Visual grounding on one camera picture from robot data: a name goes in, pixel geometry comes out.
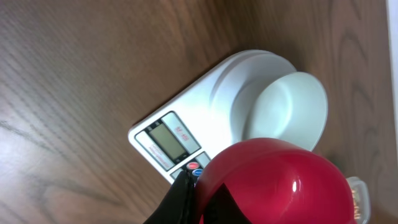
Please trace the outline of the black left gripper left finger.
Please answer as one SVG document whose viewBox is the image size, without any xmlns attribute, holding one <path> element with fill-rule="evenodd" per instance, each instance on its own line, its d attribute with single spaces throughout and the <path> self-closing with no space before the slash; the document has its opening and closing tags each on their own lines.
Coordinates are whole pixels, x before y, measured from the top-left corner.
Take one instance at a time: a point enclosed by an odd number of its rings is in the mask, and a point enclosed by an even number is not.
<svg viewBox="0 0 398 224">
<path fill-rule="evenodd" d="M 144 224 L 189 224 L 193 215 L 194 179 L 181 171 L 160 205 Z"/>
</svg>

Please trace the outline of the red plastic measuring scoop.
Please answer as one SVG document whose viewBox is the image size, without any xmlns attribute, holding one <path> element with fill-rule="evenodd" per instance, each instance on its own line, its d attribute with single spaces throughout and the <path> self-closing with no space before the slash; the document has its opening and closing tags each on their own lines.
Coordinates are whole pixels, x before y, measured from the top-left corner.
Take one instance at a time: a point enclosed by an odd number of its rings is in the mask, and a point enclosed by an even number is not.
<svg viewBox="0 0 398 224">
<path fill-rule="evenodd" d="M 220 187 L 251 223 L 355 222 L 351 189 L 340 170 L 282 140 L 250 139 L 215 156 L 195 186 L 194 222 L 201 222 Z"/>
</svg>

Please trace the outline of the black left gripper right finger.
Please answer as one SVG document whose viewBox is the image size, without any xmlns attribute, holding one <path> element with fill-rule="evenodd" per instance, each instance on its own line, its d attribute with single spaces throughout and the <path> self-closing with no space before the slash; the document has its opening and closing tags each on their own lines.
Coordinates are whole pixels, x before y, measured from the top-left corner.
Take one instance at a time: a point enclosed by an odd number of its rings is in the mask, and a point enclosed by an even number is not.
<svg viewBox="0 0 398 224">
<path fill-rule="evenodd" d="M 203 213 L 204 224 L 251 224 L 225 184 L 213 194 Z"/>
</svg>

